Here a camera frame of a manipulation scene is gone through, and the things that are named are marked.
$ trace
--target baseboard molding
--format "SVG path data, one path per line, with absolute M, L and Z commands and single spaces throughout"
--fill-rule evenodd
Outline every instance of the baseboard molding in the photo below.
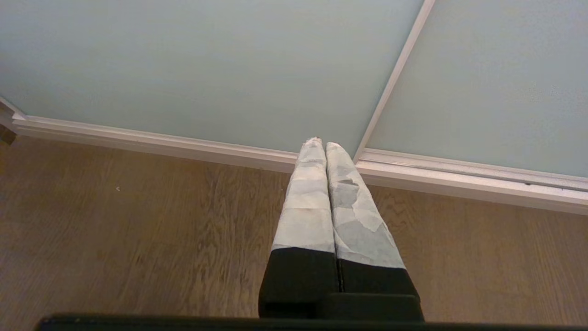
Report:
M 296 153 L 14 115 L 20 135 L 291 173 Z M 367 184 L 588 215 L 588 178 L 366 149 Z
M 14 117 L 19 135 L 291 173 L 297 153 L 50 118 Z
M 588 215 L 588 178 L 366 149 L 368 184 Z

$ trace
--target wood grain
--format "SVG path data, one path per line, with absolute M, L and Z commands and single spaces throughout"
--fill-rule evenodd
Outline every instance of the wood grain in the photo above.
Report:
M 257 316 L 289 175 L 29 137 L 0 171 L 0 330 Z M 588 217 L 370 189 L 427 320 L 588 325 Z

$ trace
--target hardwood floor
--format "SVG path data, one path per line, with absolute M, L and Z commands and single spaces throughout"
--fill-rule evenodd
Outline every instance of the hardwood floor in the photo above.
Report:
M 0 330 L 256 316 L 289 175 L 29 137 L 0 171 Z M 428 321 L 588 325 L 588 217 L 371 190 Z

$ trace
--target wall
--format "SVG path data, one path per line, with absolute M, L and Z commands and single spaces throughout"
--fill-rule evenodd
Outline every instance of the wall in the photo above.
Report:
M 588 177 L 588 2 L 437 1 L 367 146 Z
M 41 117 L 353 153 L 421 4 L 3 0 L 0 95 Z

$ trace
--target wooden floor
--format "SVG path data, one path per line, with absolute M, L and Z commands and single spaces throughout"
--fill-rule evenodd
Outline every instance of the wooden floor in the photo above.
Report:
M 0 330 L 256 316 L 289 175 L 28 137 L 0 170 Z M 371 189 L 428 321 L 588 325 L 588 217 Z

